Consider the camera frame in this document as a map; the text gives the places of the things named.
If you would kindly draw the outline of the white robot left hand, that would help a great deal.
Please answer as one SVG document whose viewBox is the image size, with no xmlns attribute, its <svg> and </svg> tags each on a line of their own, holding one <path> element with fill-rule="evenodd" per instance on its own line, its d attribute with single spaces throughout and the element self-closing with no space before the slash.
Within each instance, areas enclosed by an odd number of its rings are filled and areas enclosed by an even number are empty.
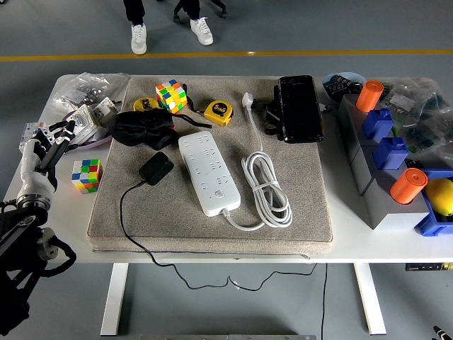
<svg viewBox="0 0 453 340">
<path fill-rule="evenodd" d="M 62 155 L 73 147 L 75 138 L 73 120 L 63 120 L 51 125 L 47 131 L 38 128 L 25 142 L 21 159 L 21 190 L 17 205 L 45 205 L 51 203 L 57 190 L 55 166 Z"/>
</svg>

